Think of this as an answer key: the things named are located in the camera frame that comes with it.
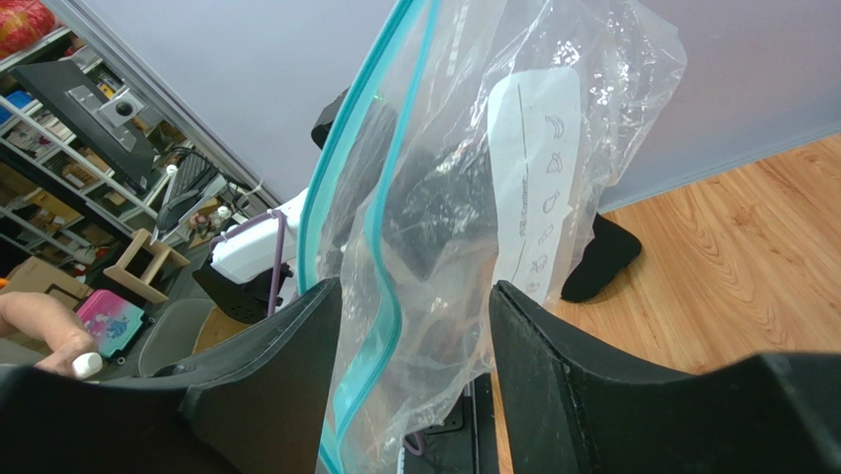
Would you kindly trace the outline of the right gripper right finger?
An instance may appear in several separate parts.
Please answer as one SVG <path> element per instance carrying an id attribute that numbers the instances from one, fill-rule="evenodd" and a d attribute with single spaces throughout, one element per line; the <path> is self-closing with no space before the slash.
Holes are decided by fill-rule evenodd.
<path id="1" fill-rule="evenodd" d="M 511 283 L 490 294 L 518 473 L 836 473 L 840 358 L 766 353 L 693 375 L 621 351 Z"/>

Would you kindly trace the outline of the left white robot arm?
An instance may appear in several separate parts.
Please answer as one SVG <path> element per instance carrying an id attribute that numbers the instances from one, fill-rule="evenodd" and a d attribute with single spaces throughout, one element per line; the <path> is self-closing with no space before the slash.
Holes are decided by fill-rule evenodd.
<path id="1" fill-rule="evenodd" d="M 328 204 L 329 218 L 322 227 L 321 241 L 321 250 L 325 254 L 318 264 L 324 277 L 336 277 L 341 273 L 346 243 L 357 210 L 376 182 L 374 177 L 365 174 L 382 167 L 385 148 L 385 144 L 373 141 L 358 141 L 353 145 L 354 150 L 372 154 L 374 161 L 359 169 L 347 168 L 341 172 L 342 178 L 352 181 L 351 188 L 357 195 L 341 197 L 339 192 L 335 192 L 336 201 Z M 277 278 L 278 289 L 285 288 L 289 278 L 297 279 L 291 270 L 283 270 L 280 266 L 288 264 L 296 255 L 296 238 L 303 222 L 307 195 L 308 191 L 303 190 L 282 206 L 239 226 L 234 225 L 224 235 L 211 241 L 207 265 L 194 278 L 229 314 L 240 302 L 258 299 L 245 288 L 246 284 L 256 282 L 258 277 Z"/>

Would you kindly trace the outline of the person's hand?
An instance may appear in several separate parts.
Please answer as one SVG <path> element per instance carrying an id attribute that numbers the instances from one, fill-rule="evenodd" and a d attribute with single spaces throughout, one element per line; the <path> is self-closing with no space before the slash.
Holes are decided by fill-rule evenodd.
<path id="1" fill-rule="evenodd" d="M 48 345 L 52 353 L 37 368 L 77 379 L 73 362 L 99 351 L 78 316 L 61 301 L 36 292 L 1 295 L 1 337 L 23 333 Z"/>

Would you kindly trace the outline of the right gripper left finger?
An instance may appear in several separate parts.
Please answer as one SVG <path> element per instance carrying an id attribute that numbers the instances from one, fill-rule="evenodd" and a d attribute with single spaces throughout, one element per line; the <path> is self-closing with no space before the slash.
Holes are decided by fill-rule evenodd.
<path id="1" fill-rule="evenodd" d="M 312 473 L 342 316 L 325 279 L 151 377 L 1 370 L 5 473 Z"/>

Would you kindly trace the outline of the clear zip top bag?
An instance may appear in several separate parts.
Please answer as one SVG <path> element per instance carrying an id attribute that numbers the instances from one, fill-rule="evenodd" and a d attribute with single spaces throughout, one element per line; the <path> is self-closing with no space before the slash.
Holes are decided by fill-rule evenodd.
<path id="1" fill-rule="evenodd" d="M 300 289 L 342 287 L 319 472 L 394 472 L 494 368 L 497 281 L 558 300 L 686 62 L 638 1 L 394 5 L 300 217 Z"/>

